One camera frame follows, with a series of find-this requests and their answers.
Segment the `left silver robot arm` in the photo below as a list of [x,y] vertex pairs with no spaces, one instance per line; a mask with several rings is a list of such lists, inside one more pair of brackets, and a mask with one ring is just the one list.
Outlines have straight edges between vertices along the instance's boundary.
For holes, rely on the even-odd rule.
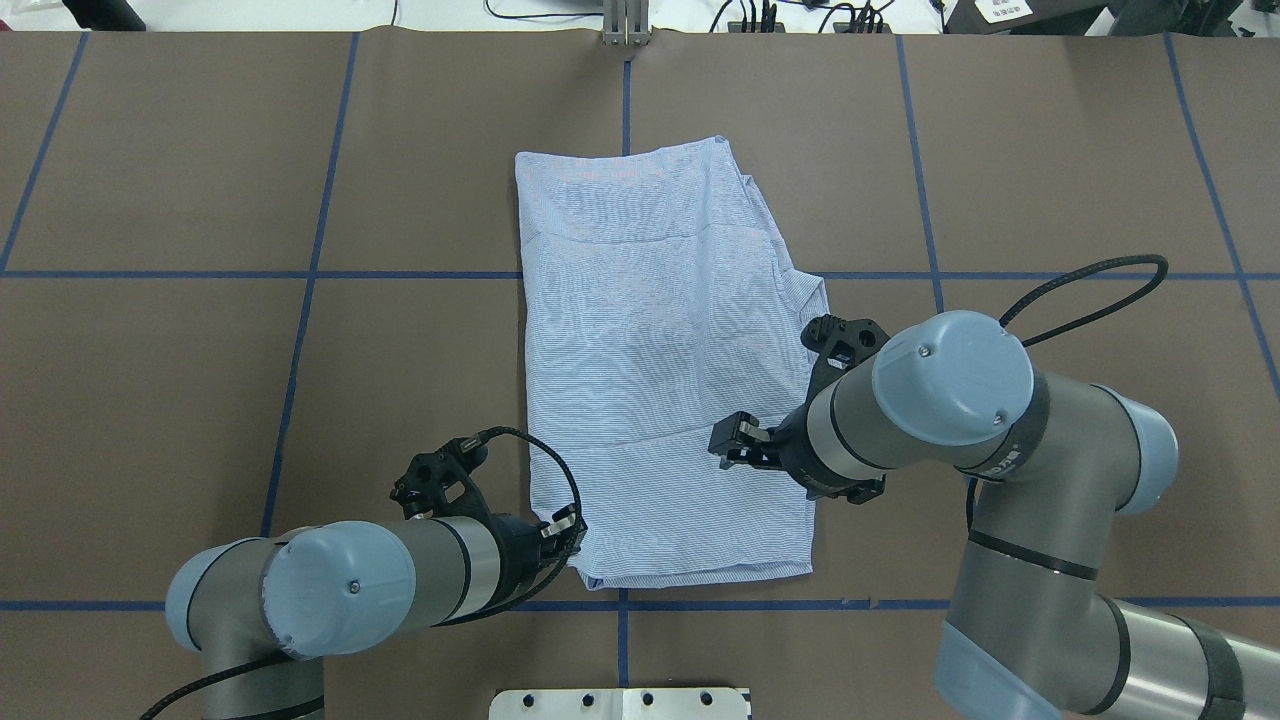
[[204,675],[143,716],[202,693],[205,719],[320,719],[324,659],[515,609],[556,578],[585,529],[568,506],[548,523],[335,521],[205,550],[177,571],[164,603]]

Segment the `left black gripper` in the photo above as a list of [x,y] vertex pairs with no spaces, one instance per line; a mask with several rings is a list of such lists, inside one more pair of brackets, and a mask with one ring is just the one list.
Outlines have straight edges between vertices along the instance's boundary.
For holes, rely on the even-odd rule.
[[545,570],[564,566],[580,551],[586,523],[580,509],[561,509],[550,521],[498,514],[495,528],[500,551],[495,601],[511,601],[530,593]]

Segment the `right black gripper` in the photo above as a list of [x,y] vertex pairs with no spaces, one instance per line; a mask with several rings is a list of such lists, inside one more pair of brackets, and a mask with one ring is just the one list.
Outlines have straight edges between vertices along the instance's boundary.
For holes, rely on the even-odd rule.
[[810,501],[844,497],[849,503],[865,503],[884,492],[884,473],[847,477],[819,459],[806,433],[805,407],[771,428],[762,427],[760,419],[750,413],[732,413],[712,428],[708,452],[721,457],[722,470],[745,466],[783,471],[806,491]]

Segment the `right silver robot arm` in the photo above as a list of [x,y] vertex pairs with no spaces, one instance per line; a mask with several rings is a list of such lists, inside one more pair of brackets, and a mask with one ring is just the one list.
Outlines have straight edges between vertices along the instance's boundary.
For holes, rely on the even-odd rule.
[[996,319],[947,311],[886,334],[823,315],[806,398],[777,427],[718,421],[722,468],[787,473],[810,500],[879,496],[938,461],[978,480],[933,671],[966,719],[1275,719],[1277,651],[1106,597],[1114,519],[1152,509],[1178,474],[1153,409],[1033,366]]

